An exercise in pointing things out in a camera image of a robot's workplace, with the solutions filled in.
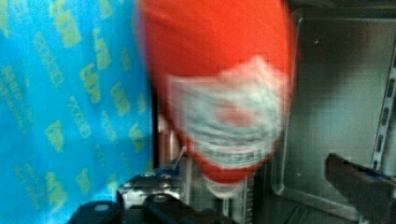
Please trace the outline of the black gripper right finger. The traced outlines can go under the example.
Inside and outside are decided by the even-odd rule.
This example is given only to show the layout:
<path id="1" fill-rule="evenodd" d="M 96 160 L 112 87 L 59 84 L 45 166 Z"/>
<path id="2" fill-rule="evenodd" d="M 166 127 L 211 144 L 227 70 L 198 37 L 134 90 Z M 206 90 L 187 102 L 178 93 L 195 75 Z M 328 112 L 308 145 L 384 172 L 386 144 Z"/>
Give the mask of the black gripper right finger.
<path id="1" fill-rule="evenodd" d="M 371 224 L 395 224 L 395 177 L 331 153 L 325 160 L 329 183 Z"/>

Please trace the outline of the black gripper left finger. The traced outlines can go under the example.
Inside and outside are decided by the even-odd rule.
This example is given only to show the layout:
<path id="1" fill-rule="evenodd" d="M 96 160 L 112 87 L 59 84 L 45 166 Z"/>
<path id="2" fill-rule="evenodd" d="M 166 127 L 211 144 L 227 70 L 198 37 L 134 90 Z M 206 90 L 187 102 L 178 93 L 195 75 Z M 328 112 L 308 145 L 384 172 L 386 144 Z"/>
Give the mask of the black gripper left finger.
<path id="1" fill-rule="evenodd" d="M 149 195 L 141 207 L 97 201 L 80 206 L 66 224 L 237 224 L 214 209 L 194 210 L 170 194 Z"/>

